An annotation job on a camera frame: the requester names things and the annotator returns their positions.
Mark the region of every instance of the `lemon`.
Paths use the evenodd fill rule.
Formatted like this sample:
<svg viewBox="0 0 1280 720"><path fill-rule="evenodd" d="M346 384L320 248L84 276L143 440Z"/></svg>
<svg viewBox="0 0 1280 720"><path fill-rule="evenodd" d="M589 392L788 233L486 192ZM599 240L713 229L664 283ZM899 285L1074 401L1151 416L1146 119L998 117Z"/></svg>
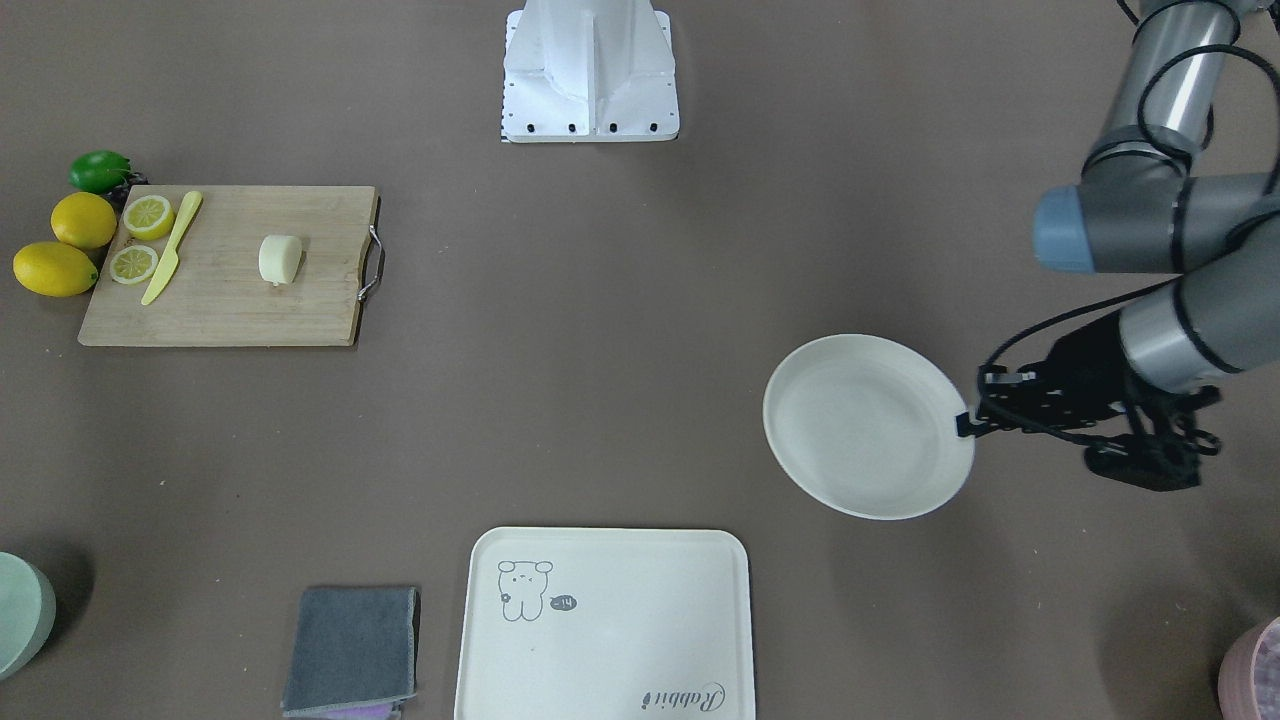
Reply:
<svg viewBox="0 0 1280 720"><path fill-rule="evenodd" d="M81 250L102 247L115 234L115 210L111 204L92 192L73 192L54 205L49 217L54 234Z"/></svg>
<svg viewBox="0 0 1280 720"><path fill-rule="evenodd" d="M97 268L82 250L61 242L33 242L13 256L13 275L32 292L70 297L93 287Z"/></svg>
<svg viewBox="0 0 1280 720"><path fill-rule="evenodd" d="M111 256L106 264L111 279L120 284L138 284L156 272L160 258L146 245L131 245Z"/></svg>
<svg viewBox="0 0 1280 720"><path fill-rule="evenodd" d="M173 229L173 205L161 195L138 197L124 209L124 227L142 241L160 240Z"/></svg>

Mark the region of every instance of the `lime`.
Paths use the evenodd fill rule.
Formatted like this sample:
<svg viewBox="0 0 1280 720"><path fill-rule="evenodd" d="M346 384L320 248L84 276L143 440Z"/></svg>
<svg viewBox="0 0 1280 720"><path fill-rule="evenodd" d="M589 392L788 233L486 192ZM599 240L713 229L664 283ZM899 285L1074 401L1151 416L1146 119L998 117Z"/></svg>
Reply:
<svg viewBox="0 0 1280 720"><path fill-rule="evenodd" d="M142 241L160 240L173 229L173 205L161 195L138 197L124 209L124 227Z"/></svg>
<svg viewBox="0 0 1280 720"><path fill-rule="evenodd" d="M33 242L13 256L13 275L31 292L69 297L93 287L97 268L82 250L61 242Z"/></svg>
<svg viewBox="0 0 1280 720"><path fill-rule="evenodd" d="M129 159L119 152L99 150L81 155L72 163L70 183L84 192L106 192L128 179Z"/></svg>
<svg viewBox="0 0 1280 720"><path fill-rule="evenodd" d="M60 242L92 250L111 242L115 234L115 210L92 192L73 192L54 205L49 217L54 236Z"/></svg>
<svg viewBox="0 0 1280 720"><path fill-rule="evenodd" d="M160 258L146 245L131 245L111 256L106 270L120 284L138 284L156 272Z"/></svg>

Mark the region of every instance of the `green lime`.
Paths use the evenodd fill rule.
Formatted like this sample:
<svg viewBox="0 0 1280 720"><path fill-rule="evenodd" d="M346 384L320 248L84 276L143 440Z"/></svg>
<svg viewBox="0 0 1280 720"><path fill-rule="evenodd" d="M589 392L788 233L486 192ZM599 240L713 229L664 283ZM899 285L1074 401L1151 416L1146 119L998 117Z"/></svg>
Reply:
<svg viewBox="0 0 1280 720"><path fill-rule="evenodd" d="M106 192L129 178L129 159L110 150L81 155L72 163L69 179L73 186L95 195Z"/></svg>

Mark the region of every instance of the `cutting board handle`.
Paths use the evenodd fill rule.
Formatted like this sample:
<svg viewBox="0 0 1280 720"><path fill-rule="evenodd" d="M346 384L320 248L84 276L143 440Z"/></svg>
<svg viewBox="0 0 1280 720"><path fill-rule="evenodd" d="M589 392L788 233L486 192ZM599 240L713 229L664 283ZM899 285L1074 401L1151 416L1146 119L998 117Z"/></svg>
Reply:
<svg viewBox="0 0 1280 720"><path fill-rule="evenodd" d="M365 299L369 297L369 291L374 290L375 284L383 282L383 265L387 263L387 251L383 250L383 241L378 237L378 228L375 228L374 225L369 225L369 237L374 238L372 245L370 245L369 247L372 249L374 245L378 246L378 266L374 269L374 279L365 283L365 286L360 288L360 292L356 293L356 301L358 302L364 302ZM366 255L365 268L367 266L369 266L369 256Z"/></svg>

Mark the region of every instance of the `blue joint cap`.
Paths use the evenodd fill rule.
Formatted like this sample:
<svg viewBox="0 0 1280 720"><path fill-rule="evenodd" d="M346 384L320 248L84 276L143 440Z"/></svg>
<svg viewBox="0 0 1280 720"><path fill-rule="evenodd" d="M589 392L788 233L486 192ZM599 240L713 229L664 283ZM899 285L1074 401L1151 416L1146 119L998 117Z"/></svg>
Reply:
<svg viewBox="0 0 1280 720"><path fill-rule="evenodd" d="M1074 184L1055 187L1036 206L1032 236L1036 259L1051 270L1093 273L1093 252L1084 232L1084 210Z"/></svg>

